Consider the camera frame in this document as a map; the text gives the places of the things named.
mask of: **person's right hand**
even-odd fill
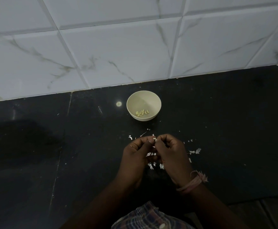
[[[183,142],[170,134],[164,134],[157,137],[155,147],[173,182],[183,187],[193,179],[190,176],[192,167]]]

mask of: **bowl rim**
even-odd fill
[[[148,90],[140,90],[140,91],[137,91],[137,92],[151,92],[151,91],[148,91]],[[155,95],[158,97],[159,101],[160,101],[160,109],[159,109],[159,111],[158,111],[156,114],[154,114],[154,115],[152,115],[152,116],[150,116],[150,117],[147,117],[147,118],[141,118],[141,117],[137,117],[136,115],[133,115],[133,114],[129,111],[128,105],[127,105],[127,104],[128,104],[128,101],[129,101],[130,97],[131,97],[132,95],[136,94],[137,92],[134,92],[133,94],[131,94],[131,95],[128,97],[127,101],[126,101],[126,108],[127,108],[127,111],[129,112],[129,114],[131,114],[131,116],[134,117],[135,119],[149,119],[149,118],[155,117],[155,116],[160,112],[160,109],[161,109],[161,99],[160,99],[159,96],[158,96],[156,93],[154,93],[154,92],[151,92],[151,93],[155,94]]]

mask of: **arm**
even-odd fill
[[[148,163],[146,154],[153,150],[155,143],[153,138],[140,137],[126,146],[115,179],[87,208],[70,218],[61,229],[111,227],[115,212],[123,200],[141,183],[144,167]]]
[[[183,142],[169,134],[164,134],[157,137],[155,147],[161,156],[166,172],[177,186],[183,187],[194,178],[190,175],[192,167]],[[238,216],[203,184],[185,195],[184,200],[194,208],[203,227],[248,229]]]

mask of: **hand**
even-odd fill
[[[180,187],[188,184],[192,179],[190,176],[192,167],[183,142],[170,134],[164,134],[157,137],[155,147],[172,181]]]
[[[137,188],[142,180],[143,170],[151,159],[157,156],[146,157],[147,153],[156,152],[154,136],[137,138],[124,148],[122,161],[115,180],[124,188]]]

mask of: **forearm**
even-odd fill
[[[248,229],[243,221],[203,184],[187,194],[185,200],[194,208],[203,227]]]
[[[61,229],[103,228],[114,216],[130,190],[118,180],[112,181],[79,215],[70,218]]]

